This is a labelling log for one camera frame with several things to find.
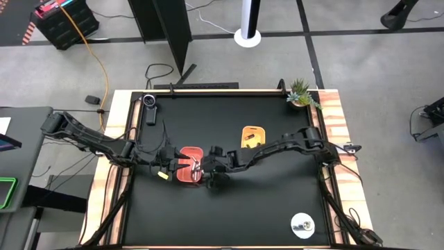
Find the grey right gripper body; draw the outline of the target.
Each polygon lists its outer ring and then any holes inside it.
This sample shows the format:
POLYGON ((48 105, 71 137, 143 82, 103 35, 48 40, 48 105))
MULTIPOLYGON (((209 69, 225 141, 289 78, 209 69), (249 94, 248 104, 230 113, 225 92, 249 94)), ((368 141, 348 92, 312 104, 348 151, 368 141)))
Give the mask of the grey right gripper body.
POLYGON ((207 172, 204 175, 206 187, 224 188, 230 182, 228 173, 233 172, 237 167, 237 152, 228 151, 224 154, 221 147, 211 146, 209 153, 203 158, 208 159, 208 163, 203 167, 207 172))

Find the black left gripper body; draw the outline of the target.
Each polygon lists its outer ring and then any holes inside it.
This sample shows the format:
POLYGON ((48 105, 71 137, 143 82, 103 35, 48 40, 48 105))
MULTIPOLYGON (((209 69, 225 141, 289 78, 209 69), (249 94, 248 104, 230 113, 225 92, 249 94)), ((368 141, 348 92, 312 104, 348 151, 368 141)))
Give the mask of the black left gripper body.
POLYGON ((165 158, 162 156, 156 156, 151 161, 151 166, 159 167, 160 169, 163 169, 166 172, 174 172, 175 170, 177 170, 175 158, 165 158))

